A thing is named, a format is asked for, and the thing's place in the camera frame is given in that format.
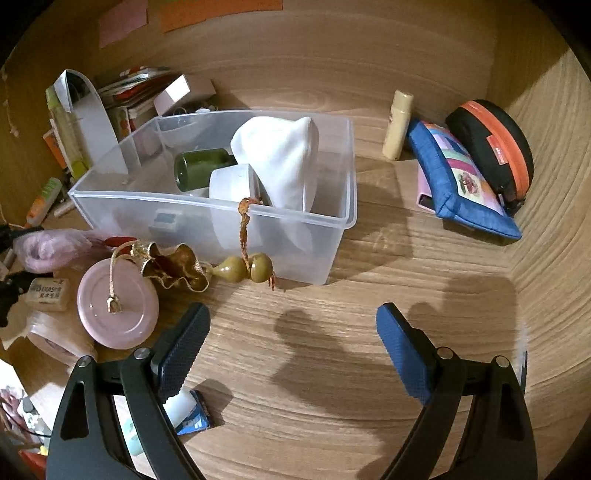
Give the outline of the mint white tube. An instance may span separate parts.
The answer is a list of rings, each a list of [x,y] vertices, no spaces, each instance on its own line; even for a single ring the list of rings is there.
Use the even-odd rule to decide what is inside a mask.
[[[164,403],[164,411],[179,437],[207,431],[213,427],[211,415],[206,408],[204,397],[197,390],[181,389]],[[123,414],[122,433],[131,456],[143,452],[130,413]]]

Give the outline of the green orange tube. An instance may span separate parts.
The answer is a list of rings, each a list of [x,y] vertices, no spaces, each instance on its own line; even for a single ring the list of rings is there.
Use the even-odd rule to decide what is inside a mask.
[[[41,225],[50,208],[61,193],[61,190],[62,182],[58,178],[51,177],[45,183],[26,215],[27,226],[37,227]]]

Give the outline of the red small object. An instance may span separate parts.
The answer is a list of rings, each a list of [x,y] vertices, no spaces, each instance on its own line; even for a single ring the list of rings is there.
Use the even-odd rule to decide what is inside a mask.
[[[117,248],[128,242],[134,242],[136,238],[126,236],[113,236],[104,240],[104,245],[109,248]]]

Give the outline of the white curved paper stand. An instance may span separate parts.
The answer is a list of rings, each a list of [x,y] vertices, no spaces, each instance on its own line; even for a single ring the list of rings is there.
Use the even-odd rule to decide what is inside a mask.
[[[66,69],[53,88],[87,165],[97,165],[99,173],[127,174],[110,119],[90,79],[78,71]]]

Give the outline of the white round jar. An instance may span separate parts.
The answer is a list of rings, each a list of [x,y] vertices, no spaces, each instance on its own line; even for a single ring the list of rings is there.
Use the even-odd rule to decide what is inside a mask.
[[[259,198],[259,177],[249,164],[236,164],[213,170],[208,193],[211,199],[240,202],[245,198]]]

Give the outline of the pink paper note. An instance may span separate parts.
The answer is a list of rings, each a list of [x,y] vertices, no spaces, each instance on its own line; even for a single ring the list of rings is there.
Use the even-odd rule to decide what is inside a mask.
[[[98,20],[99,47],[123,40],[148,23],[146,0],[125,0],[102,14]]]

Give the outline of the orange book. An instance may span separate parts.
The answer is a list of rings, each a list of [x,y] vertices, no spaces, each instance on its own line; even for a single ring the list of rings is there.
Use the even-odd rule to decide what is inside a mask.
[[[61,152],[61,149],[59,147],[59,143],[57,141],[54,130],[53,129],[48,130],[43,135],[43,140],[45,141],[47,147],[49,148],[50,152],[52,153],[52,155],[55,158],[56,162],[58,163],[59,167],[62,170],[67,169],[67,164],[66,164],[64,156]]]

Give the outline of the stack of books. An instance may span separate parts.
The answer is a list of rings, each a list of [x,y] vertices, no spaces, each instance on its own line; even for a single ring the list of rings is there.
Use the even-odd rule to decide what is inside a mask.
[[[153,101],[174,79],[166,67],[140,66],[121,72],[117,79],[98,89],[118,141],[153,118]]]

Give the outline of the gold gourd charm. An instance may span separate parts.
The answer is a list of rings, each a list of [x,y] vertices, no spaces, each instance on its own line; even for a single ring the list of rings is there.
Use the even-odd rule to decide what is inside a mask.
[[[143,277],[156,280],[165,289],[182,285],[192,292],[201,293],[206,291],[211,281],[216,278],[231,284],[246,280],[256,284],[266,283],[273,290],[276,286],[273,260],[266,253],[249,253],[247,250],[249,209],[250,206],[261,203],[262,201],[253,197],[245,197],[238,203],[238,256],[231,255],[221,263],[211,265],[200,260],[186,244],[161,250],[155,242],[135,240],[129,246],[129,259],[139,268]]]

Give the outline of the white cloth pouch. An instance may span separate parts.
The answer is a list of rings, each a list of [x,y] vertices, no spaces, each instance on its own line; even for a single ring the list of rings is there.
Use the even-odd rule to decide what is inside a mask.
[[[318,188],[320,132],[310,116],[256,116],[230,140],[238,163],[252,167],[273,207],[311,211]]]

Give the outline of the pink round lid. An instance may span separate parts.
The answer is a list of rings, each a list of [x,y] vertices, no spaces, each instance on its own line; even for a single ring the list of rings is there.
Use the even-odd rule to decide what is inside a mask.
[[[158,296],[152,282],[128,260],[101,260],[82,276],[77,310],[86,332],[99,344],[126,350],[152,334]]]

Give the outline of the small black white box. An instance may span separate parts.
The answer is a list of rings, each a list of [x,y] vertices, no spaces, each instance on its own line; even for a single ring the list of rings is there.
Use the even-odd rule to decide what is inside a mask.
[[[155,232],[176,232],[178,215],[176,212],[166,209],[157,209],[148,229]]]

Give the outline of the pink white small box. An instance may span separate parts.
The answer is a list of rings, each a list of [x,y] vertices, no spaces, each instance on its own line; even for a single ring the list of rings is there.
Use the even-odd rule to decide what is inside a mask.
[[[216,94],[211,80],[182,74],[153,100],[158,116],[164,116],[184,104],[204,101]]]

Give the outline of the dark green glass bottle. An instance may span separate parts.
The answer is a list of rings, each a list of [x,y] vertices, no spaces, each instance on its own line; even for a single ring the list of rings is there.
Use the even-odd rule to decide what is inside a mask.
[[[214,170],[236,164],[235,156],[223,148],[180,153],[173,165],[176,186],[181,192],[206,188]]]

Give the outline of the translucent beige jar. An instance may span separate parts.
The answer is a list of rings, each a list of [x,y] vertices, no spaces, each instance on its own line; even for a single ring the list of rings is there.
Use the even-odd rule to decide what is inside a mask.
[[[10,309],[7,320],[8,325],[1,328],[5,350],[17,339],[26,338],[41,352],[68,367],[84,356],[97,359],[94,341],[73,309],[44,312],[17,303]]]

